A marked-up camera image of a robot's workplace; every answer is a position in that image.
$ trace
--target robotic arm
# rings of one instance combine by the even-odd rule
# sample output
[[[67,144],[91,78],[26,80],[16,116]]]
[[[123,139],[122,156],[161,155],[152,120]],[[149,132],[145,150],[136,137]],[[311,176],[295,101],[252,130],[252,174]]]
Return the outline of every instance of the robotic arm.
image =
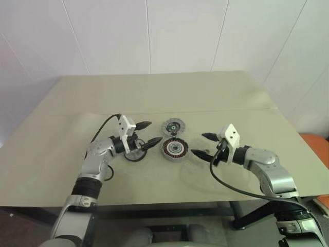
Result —
[[[137,149],[146,151],[161,141],[162,137],[156,137],[141,145],[135,131],[146,128],[151,122],[135,124],[124,115],[117,117],[120,136],[90,144],[72,193],[66,199],[52,228],[50,240],[41,247],[92,246],[97,199],[102,184],[106,181],[109,163],[119,153],[130,153]]]
[[[260,219],[259,214],[262,214],[263,217],[274,214],[279,232],[285,236],[279,241],[280,246],[327,247],[318,223],[310,211],[300,204],[300,196],[294,180],[280,165],[279,158],[275,153],[248,146],[240,147],[240,136],[232,124],[223,128],[220,134],[205,133],[203,136],[219,142],[216,155],[210,156],[200,150],[191,151],[202,160],[210,162],[210,171],[218,182],[245,195],[270,201],[251,214],[234,220],[234,228],[243,229],[250,223],[250,218],[259,217]],[[243,165],[245,169],[255,174],[265,196],[236,189],[219,179],[212,170],[212,166],[217,166],[219,161]]]

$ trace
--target table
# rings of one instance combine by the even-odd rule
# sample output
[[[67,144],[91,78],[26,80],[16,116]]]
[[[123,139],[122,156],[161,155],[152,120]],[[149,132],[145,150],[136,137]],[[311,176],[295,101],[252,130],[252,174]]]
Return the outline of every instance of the table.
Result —
[[[92,136],[115,113],[152,121],[139,133],[144,140],[161,136],[164,121],[180,118],[186,124],[181,138],[189,147],[212,153],[215,144],[201,134],[233,123],[241,145],[279,156],[301,196],[329,193],[328,169],[244,72],[66,76],[0,149],[0,206],[62,206]],[[99,138],[116,133],[112,122]],[[250,199],[217,183],[208,164],[192,153],[171,163],[158,146],[139,163],[120,155],[112,166],[115,176],[103,184],[100,205]],[[223,163],[215,172],[236,187],[260,193],[256,177],[239,165]]]

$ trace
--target floor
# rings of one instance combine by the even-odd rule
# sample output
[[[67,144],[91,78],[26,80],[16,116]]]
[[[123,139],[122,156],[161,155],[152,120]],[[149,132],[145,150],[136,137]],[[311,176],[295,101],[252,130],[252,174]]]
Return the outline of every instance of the floor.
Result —
[[[248,213],[264,204],[262,200],[245,201],[241,203],[243,213]],[[329,219],[311,202],[307,206],[318,218],[329,242]],[[185,217],[165,219],[132,219],[132,220],[99,220],[97,224],[95,247],[119,247],[129,234],[136,229],[149,225],[200,224],[207,230],[208,241],[218,246],[268,246],[277,247],[282,239],[275,219],[270,217],[244,231],[235,231],[230,227],[229,217]],[[0,246],[1,247],[35,247],[49,237],[51,227],[36,224],[17,215],[10,215],[0,210]],[[178,241],[179,233],[156,234],[158,241]]]

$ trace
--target white tiled wall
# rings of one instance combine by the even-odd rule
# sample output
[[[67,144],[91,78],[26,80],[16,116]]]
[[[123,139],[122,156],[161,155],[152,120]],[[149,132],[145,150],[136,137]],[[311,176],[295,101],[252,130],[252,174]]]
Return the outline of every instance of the white tiled wall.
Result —
[[[0,146],[61,75],[245,70],[329,134],[327,0],[3,0]]]

